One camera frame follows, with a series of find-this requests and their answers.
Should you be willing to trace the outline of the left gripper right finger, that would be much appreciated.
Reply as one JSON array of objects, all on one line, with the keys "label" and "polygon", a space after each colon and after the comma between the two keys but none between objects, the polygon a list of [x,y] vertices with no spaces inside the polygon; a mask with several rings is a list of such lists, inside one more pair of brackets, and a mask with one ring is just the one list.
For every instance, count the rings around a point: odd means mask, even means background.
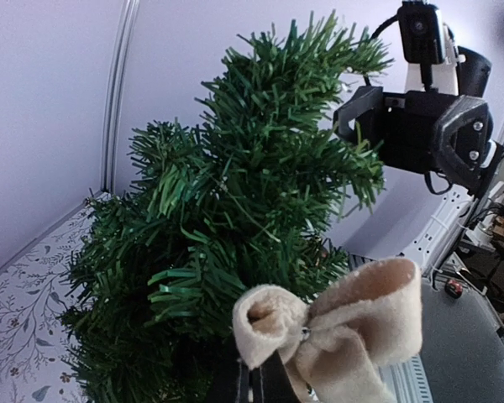
[{"label": "left gripper right finger", "polygon": [[255,370],[255,401],[259,403],[299,403],[278,352]]}]

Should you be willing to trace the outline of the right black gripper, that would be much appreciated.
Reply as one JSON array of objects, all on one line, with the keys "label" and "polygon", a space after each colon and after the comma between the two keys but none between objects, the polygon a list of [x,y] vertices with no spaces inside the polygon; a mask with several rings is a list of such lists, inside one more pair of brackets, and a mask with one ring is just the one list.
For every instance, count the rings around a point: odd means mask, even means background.
[{"label": "right black gripper", "polygon": [[455,185],[480,184],[489,122],[485,100],[409,91],[385,92],[383,102],[382,112],[381,86],[360,86],[333,113],[336,135],[352,144],[367,139],[372,147],[382,141],[379,156],[387,166],[410,172],[438,168]]}]

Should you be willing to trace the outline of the small green christmas tree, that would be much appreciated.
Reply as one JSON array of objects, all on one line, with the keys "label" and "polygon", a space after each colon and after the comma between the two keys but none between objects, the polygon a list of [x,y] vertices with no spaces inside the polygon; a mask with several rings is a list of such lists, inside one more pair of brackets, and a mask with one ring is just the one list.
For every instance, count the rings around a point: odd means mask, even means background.
[{"label": "small green christmas tree", "polygon": [[203,400],[238,298],[275,284],[308,300],[340,277],[331,213],[349,196],[369,207],[383,187],[375,149],[336,138],[329,116],[342,75],[382,71],[386,47],[335,15],[245,43],[205,83],[199,125],[135,131],[134,192],[90,202],[61,318],[90,402]]}]

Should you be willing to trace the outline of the beige burlap bow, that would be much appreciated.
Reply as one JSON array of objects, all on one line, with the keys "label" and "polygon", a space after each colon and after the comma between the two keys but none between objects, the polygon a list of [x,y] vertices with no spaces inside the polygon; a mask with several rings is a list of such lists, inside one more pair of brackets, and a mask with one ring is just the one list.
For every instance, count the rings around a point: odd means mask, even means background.
[{"label": "beige burlap bow", "polygon": [[393,402],[378,369],[420,352],[422,315],[419,266],[391,258],[360,266],[310,305],[256,286],[234,304],[233,333],[249,369],[280,355],[299,402]]}]

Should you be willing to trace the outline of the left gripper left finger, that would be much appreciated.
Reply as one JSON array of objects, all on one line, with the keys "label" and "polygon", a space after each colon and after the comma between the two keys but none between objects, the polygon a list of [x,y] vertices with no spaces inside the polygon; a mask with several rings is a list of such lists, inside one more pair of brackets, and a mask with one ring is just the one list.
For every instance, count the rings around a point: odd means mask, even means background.
[{"label": "left gripper left finger", "polygon": [[253,372],[241,358],[230,359],[217,372],[207,393],[208,403],[254,401]]}]

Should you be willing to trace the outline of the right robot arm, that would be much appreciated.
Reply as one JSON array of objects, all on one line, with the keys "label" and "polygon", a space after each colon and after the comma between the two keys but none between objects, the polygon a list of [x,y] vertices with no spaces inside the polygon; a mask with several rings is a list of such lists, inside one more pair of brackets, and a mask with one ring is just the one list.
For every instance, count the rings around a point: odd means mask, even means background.
[{"label": "right robot arm", "polygon": [[411,65],[403,93],[363,86],[335,111],[338,135],[369,140],[387,168],[386,194],[373,212],[333,226],[336,245],[370,259],[398,254],[425,268],[449,254],[501,149],[483,98],[490,73],[485,56],[454,47],[433,69],[436,92],[419,90]]}]

